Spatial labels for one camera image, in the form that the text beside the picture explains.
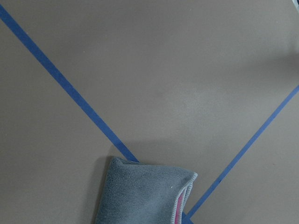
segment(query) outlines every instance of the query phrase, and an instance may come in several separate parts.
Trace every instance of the blue tape strip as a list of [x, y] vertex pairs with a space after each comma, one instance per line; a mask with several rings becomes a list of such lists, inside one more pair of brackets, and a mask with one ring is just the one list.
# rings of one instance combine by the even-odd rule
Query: blue tape strip
[[55, 67], [49, 58], [22, 30], [22, 28], [9, 15], [2, 5], [0, 5], [0, 18], [33, 54], [33, 56], [43, 65], [43, 67], [53, 76], [53, 78], [61, 85], [61, 87], [70, 95], [70, 97], [81, 107], [81, 109], [95, 123], [95, 125], [107, 136], [107, 138], [109, 138], [109, 140], [115, 145], [115, 147], [117, 147], [123, 156], [127, 160], [138, 161], [136, 157], [129, 151], [129, 149], [122, 143], [122, 141], [116, 136], [116, 134], [110, 129], [110, 127], [103, 121], [103, 119], [61, 74], [61, 72]]
[[229, 163], [229, 165], [224, 169], [220, 176], [213, 182], [210, 188], [204, 193], [204, 195], [198, 200], [198, 202], [193, 206], [193, 208], [188, 212], [187, 216], [183, 219], [184, 224], [185, 219], [188, 221], [194, 213], [201, 207], [205, 200], [211, 195], [211, 193], [216, 189], [220, 182], [225, 178], [225, 176], [230, 172], [234, 165], [242, 158], [246, 151], [251, 147], [251, 145], [258, 139], [258, 137], [263, 133], [263, 131], [269, 126], [269, 124], [276, 118], [276, 116], [281, 112], [281, 110], [287, 105], [287, 103], [299, 92], [299, 86], [297, 86], [279, 105], [279, 107], [273, 112], [273, 114], [266, 120], [266, 122], [258, 129], [258, 131], [252, 136], [252, 138], [246, 143], [242, 150], [235, 156], [235, 158]]

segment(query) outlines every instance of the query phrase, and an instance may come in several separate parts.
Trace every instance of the blue line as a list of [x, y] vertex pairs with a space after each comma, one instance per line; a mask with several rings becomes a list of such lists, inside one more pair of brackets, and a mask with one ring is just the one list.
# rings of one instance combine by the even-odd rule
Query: blue line
[[225, 176], [230, 172], [234, 165], [242, 158], [246, 151], [251, 147], [251, 145], [258, 139], [258, 137], [263, 133], [263, 131], [269, 126], [269, 124], [276, 118], [276, 116], [282, 111], [282, 109], [287, 105], [287, 103], [299, 92], [299, 86], [297, 86], [279, 105], [279, 107], [273, 112], [273, 114], [266, 120], [266, 122], [258, 129], [258, 131], [252, 136], [252, 138], [246, 143], [242, 150], [235, 156], [235, 158], [229, 163], [229, 165], [224, 169], [220, 176], [213, 182], [209, 189], [204, 193], [204, 195], [198, 200], [198, 202], [193, 206], [193, 208], [188, 212], [187, 216], [183, 219], [190, 219], [194, 213], [201, 207], [205, 200], [211, 195], [211, 193], [216, 189], [220, 182], [225, 178]]
[[109, 140], [123, 154], [123, 156], [127, 160], [138, 161], [136, 157], [129, 151], [129, 149], [123, 144], [123, 142], [116, 136], [116, 134], [110, 129], [110, 127], [77, 92], [77, 90], [69, 83], [69, 81], [61, 74], [61, 72], [31, 40], [31, 38], [23, 31], [23, 29], [16, 23], [16, 21], [9, 15], [9, 13], [1, 4], [0, 18], [16, 35], [16, 37], [19, 38], [19, 40], [25, 45], [25, 47], [33, 54], [33, 56], [42, 64], [42, 66], [61, 85], [61, 87], [70, 95], [70, 97], [81, 107], [81, 109], [95, 123], [95, 125], [107, 136], [107, 138], [109, 138]]

